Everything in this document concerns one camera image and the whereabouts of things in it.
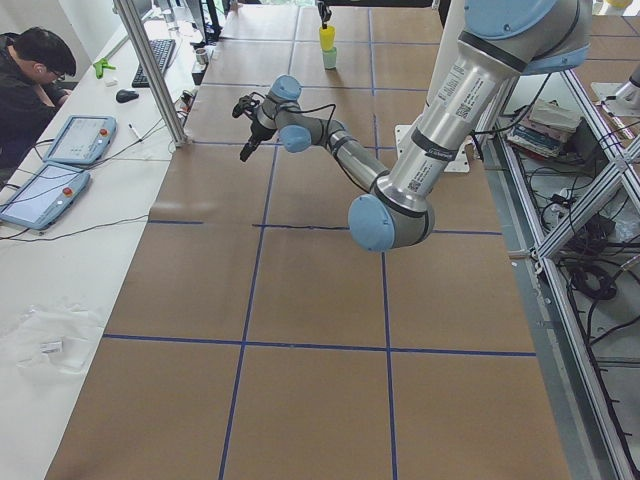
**grid floor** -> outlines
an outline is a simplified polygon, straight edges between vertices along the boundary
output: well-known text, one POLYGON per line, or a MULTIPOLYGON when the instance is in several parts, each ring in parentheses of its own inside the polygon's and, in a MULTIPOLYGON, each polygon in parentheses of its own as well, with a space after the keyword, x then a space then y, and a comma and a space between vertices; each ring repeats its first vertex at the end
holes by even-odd
POLYGON ((47 478, 568 478, 481 164, 438 183, 426 242, 378 255, 325 152, 238 158, 233 105, 288 73, 392 165, 437 15, 336 8, 334 71, 315 8, 232 15, 47 478))

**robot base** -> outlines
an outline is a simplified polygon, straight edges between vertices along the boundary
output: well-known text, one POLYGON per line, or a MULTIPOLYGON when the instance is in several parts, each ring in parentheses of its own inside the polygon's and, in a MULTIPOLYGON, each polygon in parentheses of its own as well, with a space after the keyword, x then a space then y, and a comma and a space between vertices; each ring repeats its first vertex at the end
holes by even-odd
MULTIPOLYGON (((412 125, 396 125, 395 127, 396 153, 398 154, 398 158, 400 158, 401 153, 400 142, 411 127, 412 125)), ((445 172, 469 173, 469 159, 467 158, 467 153, 464 150, 466 145, 467 142, 462 144, 456 159, 447 165, 447 168, 444 169, 445 172)))
POLYGON ((631 108, 628 104, 617 100, 606 100, 620 88, 619 83, 592 83, 591 88, 600 101, 606 101, 607 108, 616 117, 640 117, 640 108, 631 108))

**computer mouse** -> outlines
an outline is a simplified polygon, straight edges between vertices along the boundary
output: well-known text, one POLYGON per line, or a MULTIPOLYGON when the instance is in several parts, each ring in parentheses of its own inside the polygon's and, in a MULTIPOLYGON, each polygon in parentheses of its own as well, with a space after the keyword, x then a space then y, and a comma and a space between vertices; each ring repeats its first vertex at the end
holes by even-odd
POLYGON ((127 103, 131 100, 135 100, 140 95, 135 90, 118 90, 116 93, 116 102, 118 103, 127 103))

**white table surface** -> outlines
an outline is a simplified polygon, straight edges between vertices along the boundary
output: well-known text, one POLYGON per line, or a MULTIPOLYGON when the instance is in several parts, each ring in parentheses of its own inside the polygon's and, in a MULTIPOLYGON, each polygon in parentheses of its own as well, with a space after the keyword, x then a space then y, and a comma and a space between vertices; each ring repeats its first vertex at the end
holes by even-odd
MULTIPOLYGON (((163 35, 162 25, 150 38, 163 35)), ((122 31, 101 55, 122 37, 122 31)), ((177 99, 193 89, 194 55, 190 38, 177 40, 179 52, 165 75, 177 99)), ((53 138, 69 115, 111 115, 118 122, 106 152, 113 155, 136 140, 131 123, 144 135, 161 119, 150 89, 118 104, 115 94, 130 88, 138 66, 127 42, 101 80, 90 69, 41 136, 53 138), (118 85, 106 80, 116 77, 118 85)), ((40 147, 44 152, 46 146, 40 147)), ((173 144, 166 128, 91 170, 86 192, 42 235, 29 231, 21 239, 52 239, 97 225, 148 214, 171 160, 173 144)), ((41 166, 31 152, 21 165, 27 172, 41 166)), ((17 171, 10 183, 31 175, 17 171)), ((0 202, 13 193, 5 188, 0 202)), ((0 478, 41 480, 58 448, 82 383, 111 314, 146 219, 92 229, 54 241, 0 241, 0 478), (63 341, 61 352, 43 354, 42 343, 63 341)), ((22 228, 1 225, 0 237, 22 228)))

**blue joint cap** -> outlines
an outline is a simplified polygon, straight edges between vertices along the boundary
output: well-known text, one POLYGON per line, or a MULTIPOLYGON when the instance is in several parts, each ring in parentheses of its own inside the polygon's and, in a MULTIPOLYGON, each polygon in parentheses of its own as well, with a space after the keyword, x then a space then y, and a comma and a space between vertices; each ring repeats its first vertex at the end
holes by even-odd
POLYGON ((374 195, 356 198, 349 208, 349 230, 355 242, 370 252, 393 247, 396 229, 387 207, 374 195))
POLYGON ((302 152, 311 146, 311 133, 300 125, 287 125, 280 130, 280 141, 287 152, 302 152))
POLYGON ((541 75, 545 73, 561 72, 582 65, 587 59, 589 45, 553 57, 535 60, 527 65, 522 75, 541 75))
POLYGON ((284 100, 295 101, 300 98, 302 87, 292 76, 282 75, 276 78, 276 81, 273 82, 271 91, 284 100))
POLYGON ((558 0, 465 0, 466 29, 484 40, 502 40, 540 22, 558 0))

